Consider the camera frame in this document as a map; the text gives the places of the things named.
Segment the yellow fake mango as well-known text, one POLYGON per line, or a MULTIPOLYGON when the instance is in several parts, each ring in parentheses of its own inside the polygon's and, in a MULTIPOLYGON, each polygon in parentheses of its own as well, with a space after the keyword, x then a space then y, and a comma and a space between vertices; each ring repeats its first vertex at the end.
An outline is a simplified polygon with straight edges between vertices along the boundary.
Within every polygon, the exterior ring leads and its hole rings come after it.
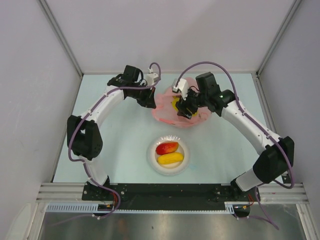
POLYGON ((176 104, 179 102, 179 100, 180 100, 180 98, 175 96, 175 97, 173 98, 172 102, 171 102, 171 105, 172 105, 173 109, 174 109, 176 112, 179 111, 178 108, 177 108, 177 106, 176 106, 176 104))
POLYGON ((169 165, 177 162, 182 162, 184 160, 184 155, 180 152, 173 152, 169 154, 160 155, 157 158, 157 162, 160 165, 169 165))

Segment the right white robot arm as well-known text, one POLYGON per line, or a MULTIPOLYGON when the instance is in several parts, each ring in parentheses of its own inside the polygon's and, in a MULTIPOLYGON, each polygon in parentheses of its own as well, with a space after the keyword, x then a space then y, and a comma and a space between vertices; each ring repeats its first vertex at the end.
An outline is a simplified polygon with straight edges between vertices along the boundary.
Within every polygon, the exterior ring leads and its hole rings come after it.
POLYGON ((172 84, 172 91, 181 94, 175 104, 178 116, 191 119, 199 108, 207 108, 232 124, 258 154, 253 167, 231 182, 230 194, 235 200, 242 201, 249 190, 275 181, 284 172, 292 173, 295 143, 289 136, 280 137, 262 125, 245 109, 235 90, 220 89, 211 72, 203 73, 195 80, 197 91, 184 78, 178 78, 172 84))

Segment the red fake mango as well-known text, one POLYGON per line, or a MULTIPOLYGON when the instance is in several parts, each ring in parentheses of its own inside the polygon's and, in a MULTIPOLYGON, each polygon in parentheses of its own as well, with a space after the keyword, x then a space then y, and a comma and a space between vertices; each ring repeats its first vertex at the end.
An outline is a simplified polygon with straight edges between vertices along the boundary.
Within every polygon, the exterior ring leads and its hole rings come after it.
POLYGON ((159 144, 156 149, 155 152, 158 155, 166 155, 166 154, 170 154, 175 152, 177 149, 179 148, 179 143, 178 142, 164 142, 159 144))

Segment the white paper plate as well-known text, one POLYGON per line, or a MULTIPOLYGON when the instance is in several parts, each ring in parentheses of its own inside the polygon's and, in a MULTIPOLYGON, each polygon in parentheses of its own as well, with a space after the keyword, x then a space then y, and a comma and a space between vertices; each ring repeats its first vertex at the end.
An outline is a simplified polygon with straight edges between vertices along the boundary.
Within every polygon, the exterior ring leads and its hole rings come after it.
POLYGON ((159 174, 174 176, 190 164, 190 151, 181 137, 165 135, 152 141, 146 151, 147 161, 159 174))

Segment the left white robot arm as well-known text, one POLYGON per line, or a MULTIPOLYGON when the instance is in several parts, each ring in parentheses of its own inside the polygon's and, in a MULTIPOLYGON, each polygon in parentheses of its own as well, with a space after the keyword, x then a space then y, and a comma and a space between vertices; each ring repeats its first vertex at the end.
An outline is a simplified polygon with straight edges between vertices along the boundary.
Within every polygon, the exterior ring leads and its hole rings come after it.
POLYGON ((156 108, 155 90, 161 80, 161 71, 148 73, 137 67, 126 65, 123 73, 112 77, 100 98, 83 114, 71 115, 67 119, 67 154, 71 162, 80 162, 91 184, 93 194, 100 200, 110 196, 111 188, 105 184, 108 175, 100 166, 98 156, 103 148, 100 127, 110 112, 126 98, 149 109, 156 108))

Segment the pink plastic bag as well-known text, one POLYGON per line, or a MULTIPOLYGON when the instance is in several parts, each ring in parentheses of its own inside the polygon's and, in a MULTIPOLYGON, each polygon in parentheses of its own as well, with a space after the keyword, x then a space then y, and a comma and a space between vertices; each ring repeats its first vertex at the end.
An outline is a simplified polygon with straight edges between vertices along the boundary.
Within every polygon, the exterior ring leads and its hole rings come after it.
POLYGON ((152 110, 153 117, 159 122, 173 125, 177 128, 190 128, 203 123, 211 117, 212 113, 208 108, 200 108, 191 119, 178 116, 178 112, 172 107, 172 101, 174 97, 180 98, 180 95, 180 93, 173 93, 170 87, 164 93, 158 93, 155 96, 156 108, 152 110))

